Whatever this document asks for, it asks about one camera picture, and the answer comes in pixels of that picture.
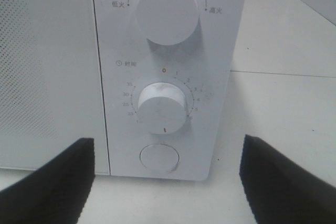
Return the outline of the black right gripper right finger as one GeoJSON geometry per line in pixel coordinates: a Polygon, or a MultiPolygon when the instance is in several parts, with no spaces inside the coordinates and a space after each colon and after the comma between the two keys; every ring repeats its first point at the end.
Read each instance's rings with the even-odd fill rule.
{"type": "Polygon", "coordinates": [[[239,176],[257,223],[335,223],[335,187],[245,135],[239,176]]]}

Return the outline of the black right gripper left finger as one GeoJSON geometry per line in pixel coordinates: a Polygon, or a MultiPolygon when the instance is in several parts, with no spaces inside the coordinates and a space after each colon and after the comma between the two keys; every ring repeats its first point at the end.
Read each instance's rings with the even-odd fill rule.
{"type": "Polygon", "coordinates": [[[92,138],[1,190],[1,223],[77,223],[94,182],[92,138]]]}

